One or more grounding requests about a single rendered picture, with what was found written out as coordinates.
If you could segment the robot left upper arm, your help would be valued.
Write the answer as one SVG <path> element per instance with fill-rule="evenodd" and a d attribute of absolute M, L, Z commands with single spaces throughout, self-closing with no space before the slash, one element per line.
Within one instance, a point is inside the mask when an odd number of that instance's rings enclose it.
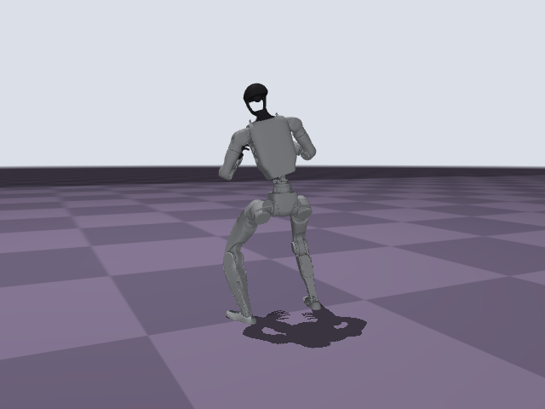
<path fill-rule="evenodd" d="M 236 131 L 232 135 L 231 142 L 229 144 L 229 149 L 225 156 L 224 164 L 221 168 L 219 177 L 230 181 L 235 173 L 233 166 L 236 164 L 240 153 L 242 152 L 242 146 L 245 146 L 250 141 L 250 128 L 244 128 L 242 130 Z"/>

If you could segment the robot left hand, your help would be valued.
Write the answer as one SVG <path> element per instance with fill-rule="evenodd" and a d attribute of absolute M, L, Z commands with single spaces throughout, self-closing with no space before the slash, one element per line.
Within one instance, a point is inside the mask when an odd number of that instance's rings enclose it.
<path fill-rule="evenodd" d="M 242 146 L 242 148 L 241 148 L 242 152 L 240 153 L 238 159 L 241 159 L 244 156 L 243 150 L 249 150 L 247 147 L 249 147 L 249 144 L 247 144 L 245 146 Z"/>

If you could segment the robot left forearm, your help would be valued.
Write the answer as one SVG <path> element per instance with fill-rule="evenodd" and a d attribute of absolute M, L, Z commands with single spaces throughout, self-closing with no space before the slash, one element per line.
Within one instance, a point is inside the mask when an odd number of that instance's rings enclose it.
<path fill-rule="evenodd" d="M 243 157 L 242 157 L 241 159 L 238 159 L 238 160 L 237 160 L 236 164 L 233 166 L 233 168 L 234 168 L 235 170 L 236 170 L 236 169 L 238 168 L 238 166 L 241 164 L 242 160 L 243 160 Z M 222 166 L 223 166 L 223 165 L 222 165 Z M 220 169 L 219 169 L 219 174 L 220 174 L 220 171 L 221 171 L 222 166 L 221 166 Z"/>

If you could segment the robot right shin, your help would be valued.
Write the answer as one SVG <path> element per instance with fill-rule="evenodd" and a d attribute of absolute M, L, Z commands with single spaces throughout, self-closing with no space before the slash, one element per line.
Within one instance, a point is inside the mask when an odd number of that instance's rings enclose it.
<path fill-rule="evenodd" d="M 311 302 L 313 302 L 313 297 L 315 298 L 315 301 L 317 301 L 317 294 L 315 291 L 314 281 L 313 281 L 313 263 L 312 258 L 310 257 L 309 251 L 308 251 L 308 245 L 307 241 L 304 239 L 304 244 L 306 248 L 306 254 L 303 256 L 295 256 L 297 265 L 301 274 L 301 277 L 306 285 L 307 293 L 309 295 L 309 299 Z"/>

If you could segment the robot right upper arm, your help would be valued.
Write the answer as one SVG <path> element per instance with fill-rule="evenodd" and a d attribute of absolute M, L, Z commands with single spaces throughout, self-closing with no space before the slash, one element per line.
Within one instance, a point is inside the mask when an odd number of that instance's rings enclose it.
<path fill-rule="evenodd" d="M 310 160 L 316 154 L 316 149 L 312 144 L 309 135 L 302 126 L 302 121 L 299 118 L 287 117 L 286 118 L 292 135 L 296 141 L 303 147 L 301 150 L 301 157 L 305 160 Z"/>

